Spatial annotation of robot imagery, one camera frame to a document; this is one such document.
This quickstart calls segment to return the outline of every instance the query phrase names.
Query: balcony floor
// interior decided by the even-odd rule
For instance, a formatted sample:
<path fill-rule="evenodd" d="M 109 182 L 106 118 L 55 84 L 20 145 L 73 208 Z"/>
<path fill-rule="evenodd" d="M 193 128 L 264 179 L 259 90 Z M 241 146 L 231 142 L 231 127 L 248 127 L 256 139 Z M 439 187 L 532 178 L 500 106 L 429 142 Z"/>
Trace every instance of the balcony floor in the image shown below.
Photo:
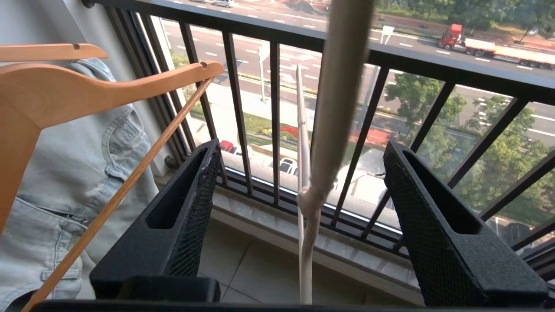
<path fill-rule="evenodd" d="M 298 258 L 274 245 L 211 220 L 200 276 L 220 282 L 223 303 L 298 304 Z M 412 304 L 314 264 L 313 304 L 407 307 Z"/>

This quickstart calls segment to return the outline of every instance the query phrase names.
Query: wooden hanger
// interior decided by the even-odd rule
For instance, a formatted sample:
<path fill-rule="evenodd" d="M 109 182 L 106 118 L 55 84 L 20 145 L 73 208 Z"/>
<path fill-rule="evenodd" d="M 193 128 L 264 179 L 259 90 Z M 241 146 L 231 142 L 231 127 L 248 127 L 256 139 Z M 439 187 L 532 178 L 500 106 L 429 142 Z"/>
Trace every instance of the wooden hanger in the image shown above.
<path fill-rule="evenodd" d="M 169 126 L 166 128 L 164 133 L 160 136 L 160 138 L 152 145 L 152 148 L 148 151 L 146 156 L 141 160 L 139 165 L 131 172 L 129 178 L 125 180 L 123 185 L 118 189 L 118 191 L 114 194 L 114 197 L 108 202 L 106 207 L 102 209 L 102 211 L 98 214 L 98 216 L 92 221 L 89 225 L 87 230 L 83 233 L 81 238 L 77 241 L 75 246 L 71 248 L 65 258 L 62 260 L 60 265 L 54 270 L 54 272 L 48 277 L 48 279 L 42 284 L 41 288 L 37 290 L 36 293 L 33 294 L 27 305 L 23 308 L 22 312 L 29 312 L 29 310 L 37 303 L 46 299 L 48 294 L 52 292 L 54 287 L 58 284 L 58 281 L 64 276 L 67 270 L 71 267 L 71 265 L 77 260 L 77 257 L 81 255 L 81 253 L 85 250 L 85 247 L 90 243 L 93 239 L 95 234 L 100 230 L 102 225 L 108 220 L 112 212 L 118 207 L 118 205 L 122 202 L 127 192 L 131 190 L 131 187 L 135 182 L 139 179 L 141 174 L 145 171 L 148 167 L 150 162 L 154 159 L 156 154 L 162 149 L 162 146 L 168 141 L 170 136 L 173 132 L 177 129 L 177 127 L 181 124 L 185 116 L 189 113 L 189 111 L 193 108 L 193 105 L 196 101 L 199 100 L 200 96 L 206 91 L 206 88 L 212 82 L 214 78 L 209 78 L 205 80 L 193 96 L 187 101 L 185 107 L 177 114 L 177 116 L 172 120 Z"/>
<path fill-rule="evenodd" d="M 66 54 L 58 57 L 52 56 L 52 51 L 74 48 L 72 45 L 62 46 L 0 46 L 0 61 L 43 61 L 73 58 L 77 55 L 81 58 L 105 57 L 102 50 L 89 45 L 83 49 L 83 45 L 80 45 L 79 51 L 73 52 L 77 54 L 66 51 Z M 40 47 L 45 48 L 43 53 L 37 51 Z M 207 61 L 130 82 L 105 82 L 49 64 L 25 63 L 0 67 L 0 144 L 3 149 L 0 153 L 0 172 L 4 174 L 0 185 L 1 230 L 9 216 L 23 173 L 42 129 L 203 81 L 23 311 L 29 311 L 35 303 L 44 300 L 54 289 L 177 129 L 193 104 L 206 91 L 210 82 L 222 73 L 224 68 L 220 63 Z"/>
<path fill-rule="evenodd" d="M 206 61 L 130 82 L 106 82 L 50 64 L 0 67 L 0 229 L 41 129 L 151 98 L 224 72 Z"/>
<path fill-rule="evenodd" d="M 0 46 L 0 62 L 62 61 L 92 57 L 107 58 L 108 56 L 99 47 L 88 43 Z"/>

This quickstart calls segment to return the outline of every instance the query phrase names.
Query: red truck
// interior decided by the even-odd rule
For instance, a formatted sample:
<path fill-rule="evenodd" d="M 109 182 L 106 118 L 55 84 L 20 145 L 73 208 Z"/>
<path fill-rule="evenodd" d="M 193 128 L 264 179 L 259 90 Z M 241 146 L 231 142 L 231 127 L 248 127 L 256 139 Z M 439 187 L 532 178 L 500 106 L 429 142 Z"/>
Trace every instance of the red truck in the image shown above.
<path fill-rule="evenodd" d="M 555 55 L 553 54 L 498 46 L 489 41 L 465 38 L 460 24 L 452 24 L 447 28 L 440 39 L 440 47 L 446 50 L 465 52 L 480 58 L 502 59 L 524 66 L 555 69 Z"/>

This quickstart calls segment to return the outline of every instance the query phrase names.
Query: black metal railing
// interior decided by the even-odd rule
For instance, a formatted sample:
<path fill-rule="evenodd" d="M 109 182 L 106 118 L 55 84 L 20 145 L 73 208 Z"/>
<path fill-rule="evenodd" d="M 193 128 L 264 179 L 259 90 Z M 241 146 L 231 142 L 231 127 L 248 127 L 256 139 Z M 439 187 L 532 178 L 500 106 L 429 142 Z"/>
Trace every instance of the black metal railing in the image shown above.
<path fill-rule="evenodd" d="M 156 63 L 163 64 L 160 43 L 154 35 L 153 25 L 149 16 L 171 19 L 179 22 L 181 34 L 186 47 L 190 62 L 198 62 L 193 36 L 190 25 L 216 29 L 223 34 L 223 43 L 230 78 L 232 101 L 235 111 L 235 119 L 239 133 L 239 143 L 242 149 L 244 174 L 237 173 L 225 166 L 221 168 L 219 184 L 227 189 L 233 190 L 246 197 L 253 198 L 262 203 L 286 211 L 291 214 L 297 213 L 296 198 L 292 192 L 285 192 L 280 188 L 280 76 L 279 65 L 280 45 L 287 45 L 314 52 L 322 52 L 326 34 L 314 29 L 299 28 L 283 23 L 264 21 L 258 18 L 240 16 L 204 8 L 198 8 L 187 4 L 175 3 L 165 0 L 95 0 L 95 2 L 106 7 L 107 12 L 117 30 L 120 40 L 126 47 L 129 59 L 133 63 L 138 76 L 148 76 L 157 72 Z M 142 24 L 146 34 L 140 29 Z M 239 90 L 239 77 L 237 73 L 237 60 L 235 57 L 233 35 L 241 35 L 268 41 L 270 43 L 270 76 L 271 76 L 271 126 L 273 144 L 273 183 L 263 183 L 251 174 L 249 156 L 247 150 L 247 138 L 245 133 L 245 122 L 241 107 L 241 96 Z M 417 152 L 424 139 L 428 135 L 432 125 L 446 103 L 448 97 L 457 84 L 490 92 L 505 94 L 513 97 L 513 101 L 506 106 L 499 121 L 491 126 L 485 135 L 477 142 L 467 157 L 451 175 L 448 185 L 453 188 L 469 172 L 472 166 L 495 142 L 501 133 L 507 128 L 511 121 L 521 112 L 529 102 L 541 102 L 555 105 L 555 83 L 553 80 L 542 79 L 529 74 L 516 73 L 505 69 L 483 66 L 480 64 L 467 63 L 458 59 L 436 57 L 393 46 L 373 45 L 367 62 L 379 66 L 380 70 L 375 82 L 374 91 L 370 98 L 370 104 L 362 123 L 359 138 L 351 159 L 346 180 L 342 186 L 339 201 L 335 207 L 328 204 L 322 207 L 322 226 L 333 229 L 339 233 L 364 241 L 384 250 L 388 250 L 400 256 L 408 257 L 402 249 L 402 236 L 393 230 L 379 224 L 378 218 L 382 213 L 387 201 L 390 199 L 389 192 L 385 192 L 371 218 L 359 218 L 354 214 L 343 213 L 345 199 L 349 185 L 356 169 L 357 162 L 362 153 L 366 137 L 371 128 L 372 119 L 376 113 L 380 95 L 386 84 L 386 78 L 391 69 L 412 74 L 425 76 L 444 81 L 434 104 L 427 117 L 423 120 L 420 130 L 417 132 L 410 148 Z M 160 71 L 167 71 L 167 66 L 159 66 Z M 179 99 L 174 93 L 170 96 L 157 97 L 154 99 L 158 107 L 161 124 L 167 124 L 171 114 L 168 107 L 176 111 L 180 109 Z M 210 105 L 206 95 L 201 98 L 204 118 L 208 126 L 211 138 L 216 138 L 214 120 L 211 115 Z M 318 135 L 314 129 L 313 139 Z M 190 149 L 194 149 L 194 141 L 189 127 L 184 121 L 183 133 L 175 135 L 173 143 L 177 146 L 173 151 L 179 155 L 180 161 L 186 157 L 185 142 L 189 143 Z M 510 203 L 518 195 L 522 194 L 534 182 L 542 178 L 554 168 L 554 153 L 549 154 L 538 163 L 522 179 L 515 182 L 500 198 L 481 213 L 483 220 L 491 218 L 505 205 Z M 511 247 L 517 250 L 538 238 L 553 231 L 555 220 L 548 220 L 545 224 L 536 227 L 531 233 L 514 243 Z"/>

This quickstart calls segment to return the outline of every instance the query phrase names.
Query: denim fabric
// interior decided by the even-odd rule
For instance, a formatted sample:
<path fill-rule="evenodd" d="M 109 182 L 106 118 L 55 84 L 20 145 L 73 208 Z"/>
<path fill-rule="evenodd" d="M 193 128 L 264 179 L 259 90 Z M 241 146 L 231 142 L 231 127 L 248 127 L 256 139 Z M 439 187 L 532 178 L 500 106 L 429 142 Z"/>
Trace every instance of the denim fabric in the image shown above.
<path fill-rule="evenodd" d="M 98 59 L 68 68 L 114 81 Z M 0 237 L 0 311 L 40 287 L 149 149 L 131 104 L 42 130 Z M 157 192 L 147 169 L 49 298 L 76 298 Z"/>

